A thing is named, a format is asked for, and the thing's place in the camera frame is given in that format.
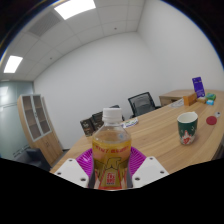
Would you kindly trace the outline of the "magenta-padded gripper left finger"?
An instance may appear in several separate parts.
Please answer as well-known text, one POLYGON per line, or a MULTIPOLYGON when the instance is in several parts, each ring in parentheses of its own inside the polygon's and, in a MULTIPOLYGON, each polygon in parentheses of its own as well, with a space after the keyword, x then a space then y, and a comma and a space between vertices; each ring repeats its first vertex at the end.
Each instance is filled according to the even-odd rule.
POLYGON ((55 175, 84 188, 95 184, 92 149, 88 149, 76 159, 69 158, 55 172, 55 175))

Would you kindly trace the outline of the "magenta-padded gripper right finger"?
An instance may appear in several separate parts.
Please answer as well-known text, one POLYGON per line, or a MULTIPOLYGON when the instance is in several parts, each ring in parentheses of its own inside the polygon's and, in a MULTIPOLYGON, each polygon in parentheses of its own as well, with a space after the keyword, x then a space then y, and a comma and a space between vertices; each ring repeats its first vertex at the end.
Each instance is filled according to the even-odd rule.
POLYGON ((131 148, 128 163, 128 187, 140 188, 168 175, 166 169, 153 157, 146 157, 136 148, 131 148))

